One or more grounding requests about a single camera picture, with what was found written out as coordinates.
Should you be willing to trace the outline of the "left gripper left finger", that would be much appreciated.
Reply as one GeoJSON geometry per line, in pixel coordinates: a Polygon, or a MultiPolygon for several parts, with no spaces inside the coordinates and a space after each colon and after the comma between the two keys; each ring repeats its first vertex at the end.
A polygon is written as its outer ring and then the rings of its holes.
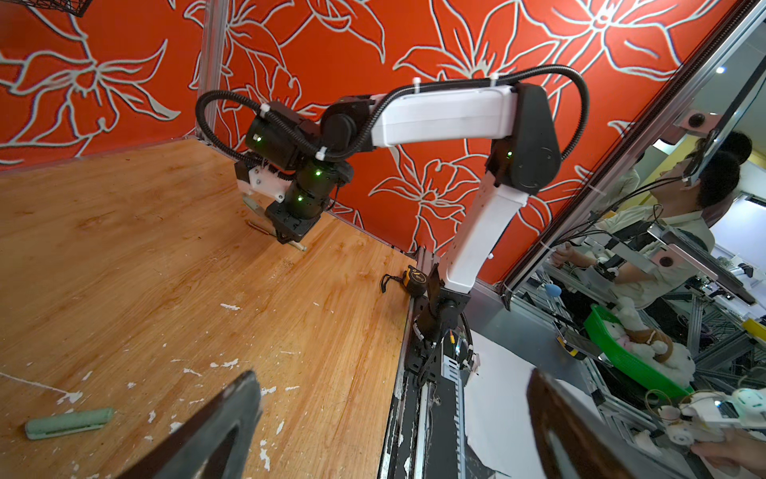
{"type": "Polygon", "coordinates": [[[248,370],[120,476],[243,478],[261,415],[261,385],[248,370]]]}

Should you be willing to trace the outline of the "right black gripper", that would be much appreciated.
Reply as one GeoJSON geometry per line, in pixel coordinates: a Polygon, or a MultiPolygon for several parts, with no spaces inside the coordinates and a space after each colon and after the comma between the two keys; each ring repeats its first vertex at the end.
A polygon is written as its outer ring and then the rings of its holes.
{"type": "Polygon", "coordinates": [[[287,207],[279,202],[271,203],[265,210],[267,219],[275,230],[275,237],[279,243],[300,243],[302,239],[317,224],[322,213],[326,209],[326,201],[319,204],[318,213],[309,218],[301,219],[287,211],[287,207]]]}

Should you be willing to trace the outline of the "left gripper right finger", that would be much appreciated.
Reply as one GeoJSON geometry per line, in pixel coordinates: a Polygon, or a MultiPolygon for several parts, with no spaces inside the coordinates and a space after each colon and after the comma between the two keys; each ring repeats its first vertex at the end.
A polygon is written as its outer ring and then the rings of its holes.
{"type": "Polygon", "coordinates": [[[640,459],[554,377],[527,386],[535,443],[547,478],[638,478],[640,459]]]}

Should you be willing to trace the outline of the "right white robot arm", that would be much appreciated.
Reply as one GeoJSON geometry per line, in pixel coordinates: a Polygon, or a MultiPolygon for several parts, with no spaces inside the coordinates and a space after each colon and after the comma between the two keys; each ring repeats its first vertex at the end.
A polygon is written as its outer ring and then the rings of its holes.
{"type": "Polygon", "coordinates": [[[556,179],[588,114],[588,86],[564,65],[414,80],[387,94],[342,98],[315,121],[234,91],[211,90],[195,103],[197,127],[233,160],[241,191],[269,198],[263,217],[281,243],[303,241],[355,168],[381,161],[367,190],[396,245],[438,257],[417,317],[429,340],[458,325],[488,257],[556,179]]]}

